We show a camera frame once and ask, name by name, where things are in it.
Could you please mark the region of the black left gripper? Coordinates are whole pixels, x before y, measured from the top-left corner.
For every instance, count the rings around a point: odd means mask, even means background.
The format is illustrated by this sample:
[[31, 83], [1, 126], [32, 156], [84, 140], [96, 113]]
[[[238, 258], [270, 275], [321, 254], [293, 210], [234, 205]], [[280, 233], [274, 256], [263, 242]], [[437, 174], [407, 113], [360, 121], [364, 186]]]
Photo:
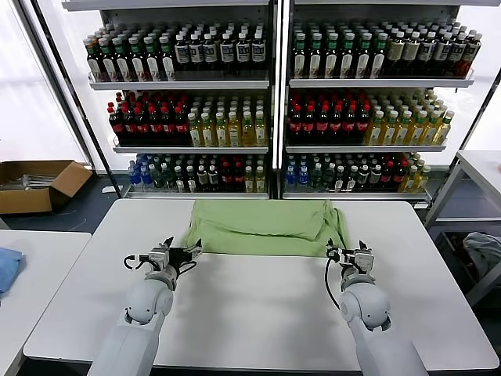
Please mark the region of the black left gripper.
[[169, 237], [163, 243], [160, 243], [159, 247], [162, 251], [168, 251], [168, 263], [178, 275], [182, 275], [194, 267], [194, 259], [203, 253], [202, 240], [199, 239], [194, 245], [187, 248], [170, 248], [174, 239], [174, 236]]

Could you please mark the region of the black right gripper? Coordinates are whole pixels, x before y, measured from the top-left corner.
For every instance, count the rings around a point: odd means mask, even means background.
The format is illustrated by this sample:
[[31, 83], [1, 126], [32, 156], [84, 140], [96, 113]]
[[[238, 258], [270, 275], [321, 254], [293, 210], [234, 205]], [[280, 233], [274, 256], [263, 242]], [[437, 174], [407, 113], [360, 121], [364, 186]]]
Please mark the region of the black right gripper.
[[[369, 254], [370, 248], [360, 240], [359, 251]], [[343, 271], [355, 266], [355, 251], [335, 247], [332, 238], [330, 238], [326, 244], [326, 257], [329, 260], [339, 260], [338, 263]]]

